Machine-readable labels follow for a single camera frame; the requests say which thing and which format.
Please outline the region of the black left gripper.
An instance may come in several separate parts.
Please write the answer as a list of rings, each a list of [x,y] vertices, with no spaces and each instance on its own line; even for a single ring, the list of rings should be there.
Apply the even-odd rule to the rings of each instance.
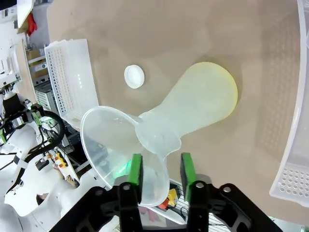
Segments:
[[[27,100],[20,100],[19,96],[3,99],[4,119],[2,129],[19,129],[22,125],[37,120],[37,104],[27,107]]]

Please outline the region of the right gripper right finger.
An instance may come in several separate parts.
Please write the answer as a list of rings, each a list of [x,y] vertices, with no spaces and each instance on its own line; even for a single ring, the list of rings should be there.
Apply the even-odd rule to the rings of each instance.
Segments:
[[[280,232],[274,223],[239,188],[231,183],[216,188],[198,179],[191,154],[181,154],[181,179],[185,200],[189,203],[187,231],[209,231],[213,214],[231,232]]]

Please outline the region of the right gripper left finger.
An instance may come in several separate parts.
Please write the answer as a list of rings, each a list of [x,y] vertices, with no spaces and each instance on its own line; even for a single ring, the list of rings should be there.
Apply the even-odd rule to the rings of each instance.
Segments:
[[[110,190],[92,187],[50,230],[52,232],[98,232],[119,217],[120,230],[143,231],[138,204],[141,202],[143,161],[133,154],[127,181]]]

